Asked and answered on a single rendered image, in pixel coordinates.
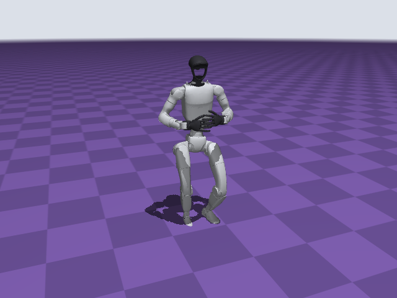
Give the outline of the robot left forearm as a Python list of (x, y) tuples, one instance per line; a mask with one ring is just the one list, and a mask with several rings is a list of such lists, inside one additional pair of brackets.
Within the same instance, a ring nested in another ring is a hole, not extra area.
[(229, 112), (225, 112), (223, 115), (226, 116), (224, 117), (225, 119), (224, 124), (228, 124), (228, 122), (230, 122), (233, 119), (233, 111), (231, 109), (229, 109)]

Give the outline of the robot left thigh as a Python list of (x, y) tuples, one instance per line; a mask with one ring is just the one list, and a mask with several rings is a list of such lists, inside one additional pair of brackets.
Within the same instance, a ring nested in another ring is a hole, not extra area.
[(209, 164), (215, 178), (215, 186), (212, 188), (212, 192), (216, 197), (223, 197), (226, 194), (226, 170), (225, 162), (221, 154), (220, 147), (217, 143), (208, 141), (205, 143), (204, 154), (209, 157)]

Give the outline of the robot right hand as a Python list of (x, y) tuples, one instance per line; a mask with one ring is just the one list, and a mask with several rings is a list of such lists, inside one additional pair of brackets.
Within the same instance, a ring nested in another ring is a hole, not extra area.
[(194, 130), (196, 132), (210, 132), (210, 130), (201, 130), (201, 129), (210, 129), (211, 127), (202, 127), (202, 125), (211, 125), (212, 123), (203, 123), (202, 122), (207, 122), (210, 120), (199, 120), (200, 118), (204, 117), (203, 115), (197, 117), (195, 120), (185, 120), (182, 122), (186, 122), (187, 123), (187, 129), (183, 129), (183, 130)]

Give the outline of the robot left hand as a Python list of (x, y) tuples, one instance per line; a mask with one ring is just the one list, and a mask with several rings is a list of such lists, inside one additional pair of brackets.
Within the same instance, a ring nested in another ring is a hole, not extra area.
[(203, 115), (206, 117), (211, 117), (209, 119), (202, 119), (202, 120), (211, 120), (212, 122), (203, 122), (203, 123), (212, 123), (212, 125), (205, 125), (204, 127), (214, 127), (217, 125), (225, 125), (224, 124), (224, 117), (226, 117), (225, 115), (218, 115), (216, 112), (214, 111), (210, 111), (208, 110), (210, 113), (214, 114), (214, 115)]

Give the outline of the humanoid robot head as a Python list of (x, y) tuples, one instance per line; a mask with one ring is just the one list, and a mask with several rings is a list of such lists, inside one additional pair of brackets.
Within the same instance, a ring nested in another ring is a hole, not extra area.
[[(205, 83), (201, 83), (202, 82), (202, 80), (205, 78), (205, 76), (206, 76), (206, 73), (207, 73), (207, 67), (208, 67), (208, 63), (207, 63), (207, 61), (206, 61), (206, 59), (204, 59), (204, 57), (202, 57), (202, 56), (200, 56), (200, 55), (196, 55), (196, 56), (193, 56), (190, 60), (189, 60), (189, 66), (190, 66), (190, 68), (191, 68), (191, 71), (192, 71), (192, 74), (193, 74), (193, 82), (196, 82), (195, 84), (192, 84), (191, 82), (191, 85), (193, 85), (193, 86), (197, 86), (197, 87), (200, 87), (200, 86), (203, 86)], [(201, 69), (201, 68), (204, 68), (205, 69), (205, 72), (204, 72), (204, 75), (203, 76), (196, 76), (195, 75), (195, 73), (194, 73), (194, 70), (199, 70), (199, 69)], [(188, 83), (189, 84), (189, 83)]]

